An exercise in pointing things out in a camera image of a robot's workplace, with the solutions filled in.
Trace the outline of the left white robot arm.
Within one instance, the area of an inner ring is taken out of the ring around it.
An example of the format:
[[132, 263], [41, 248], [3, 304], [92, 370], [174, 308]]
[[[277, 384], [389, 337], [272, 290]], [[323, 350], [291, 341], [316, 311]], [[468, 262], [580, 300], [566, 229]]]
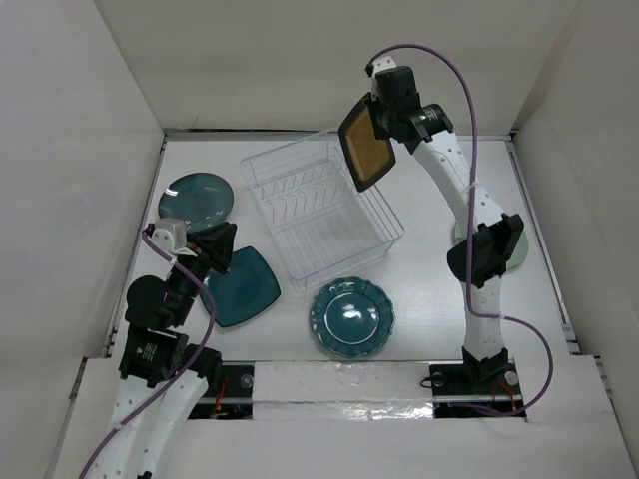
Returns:
[[206, 276], [229, 272], [236, 232], [236, 225], [223, 222], [189, 233], [185, 222], [172, 218], [142, 231], [144, 244], [171, 269], [165, 278], [143, 275], [127, 290], [128, 329], [109, 431], [81, 477], [160, 477], [194, 406], [224, 389], [222, 357], [207, 346], [217, 312], [210, 311], [199, 343], [178, 329], [197, 296], [211, 296]]

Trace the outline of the light green floral plate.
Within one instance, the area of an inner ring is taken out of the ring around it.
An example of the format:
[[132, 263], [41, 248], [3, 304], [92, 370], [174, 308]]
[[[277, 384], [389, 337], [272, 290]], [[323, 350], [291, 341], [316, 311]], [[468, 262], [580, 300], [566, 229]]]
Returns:
[[[457, 245], [462, 242], [463, 235], [460, 230], [460, 226], [458, 223], [455, 223], [451, 233], [452, 244]], [[506, 270], [511, 271], [514, 270], [525, 262], [529, 252], [529, 242], [526, 232], [523, 232], [518, 239], [518, 242], [515, 246], [515, 249], [506, 263]]]

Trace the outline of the scalloped teal plate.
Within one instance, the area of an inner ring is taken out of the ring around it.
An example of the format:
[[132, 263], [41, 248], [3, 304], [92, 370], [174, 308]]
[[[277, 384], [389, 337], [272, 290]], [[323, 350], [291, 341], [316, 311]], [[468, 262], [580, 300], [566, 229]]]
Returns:
[[348, 359], [377, 353], [395, 324], [390, 298], [382, 288], [358, 276], [324, 285], [313, 300], [309, 317], [319, 344]]

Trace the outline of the square black amber plate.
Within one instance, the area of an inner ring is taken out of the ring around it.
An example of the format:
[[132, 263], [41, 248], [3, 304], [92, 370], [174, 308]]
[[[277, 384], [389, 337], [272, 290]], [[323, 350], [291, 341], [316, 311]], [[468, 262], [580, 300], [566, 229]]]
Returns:
[[375, 135], [371, 103], [371, 94], [366, 93], [337, 130], [348, 171], [360, 193], [372, 187], [396, 164], [389, 139], [378, 139]]

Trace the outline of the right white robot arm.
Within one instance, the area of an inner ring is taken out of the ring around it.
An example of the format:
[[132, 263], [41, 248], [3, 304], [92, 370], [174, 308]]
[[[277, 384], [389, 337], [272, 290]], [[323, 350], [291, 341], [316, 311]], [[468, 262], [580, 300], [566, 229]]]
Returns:
[[376, 133], [403, 144], [425, 168], [464, 235], [446, 260], [460, 281], [465, 301], [461, 380], [469, 390], [483, 392], [508, 362], [500, 325], [500, 291], [523, 220], [508, 214], [478, 183], [443, 109], [422, 105], [410, 68], [382, 57], [366, 71], [371, 77], [370, 108]]

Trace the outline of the round dark teal plate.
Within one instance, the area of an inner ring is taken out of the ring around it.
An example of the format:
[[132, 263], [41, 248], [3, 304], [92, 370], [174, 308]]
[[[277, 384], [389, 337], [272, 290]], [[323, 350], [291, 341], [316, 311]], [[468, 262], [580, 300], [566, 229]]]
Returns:
[[231, 213], [235, 194], [222, 177], [193, 173], [170, 183], [158, 202], [161, 219], [181, 220], [188, 233], [198, 233], [222, 223]]

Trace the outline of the square teal plate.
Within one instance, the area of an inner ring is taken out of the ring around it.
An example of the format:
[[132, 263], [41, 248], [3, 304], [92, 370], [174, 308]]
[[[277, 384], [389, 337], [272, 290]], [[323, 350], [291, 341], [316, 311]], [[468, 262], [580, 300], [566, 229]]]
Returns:
[[231, 271], [219, 275], [211, 271], [204, 279], [216, 304], [216, 325], [235, 327], [260, 315], [281, 296], [274, 272], [252, 246], [233, 253]]

